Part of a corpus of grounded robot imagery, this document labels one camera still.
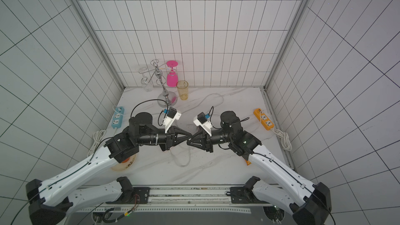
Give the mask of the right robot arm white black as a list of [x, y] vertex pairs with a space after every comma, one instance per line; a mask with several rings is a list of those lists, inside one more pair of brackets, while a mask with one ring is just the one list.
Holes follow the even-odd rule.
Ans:
[[234, 111], [220, 116], [220, 129], [213, 130], [204, 113], [193, 122], [199, 131], [187, 142], [189, 146], [213, 152], [215, 144], [227, 143], [230, 150], [259, 167], [279, 184], [271, 186], [257, 177], [247, 182], [247, 189], [259, 201], [286, 211], [298, 225], [323, 225], [331, 216], [330, 189], [322, 182], [314, 184], [274, 156], [257, 137], [245, 131]]

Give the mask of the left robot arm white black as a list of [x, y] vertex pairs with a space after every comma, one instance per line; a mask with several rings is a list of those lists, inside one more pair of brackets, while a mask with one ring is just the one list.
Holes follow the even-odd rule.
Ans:
[[81, 186], [137, 154], [142, 145], [158, 146], [166, 151], [192, 137], [173, 122], [174, 119], [168, 117], [165, 127], [159, 129], [153, 125], [151, 114], [140, 112], [129, 119], [128, 127], [82, 162], [53, 178], [30, 181], [26, 193], [32, 224], [56, 225], [72, 212], [99, 203], [138, 203], [140, 195], [127, 177], [88, 189], [81, 189]]

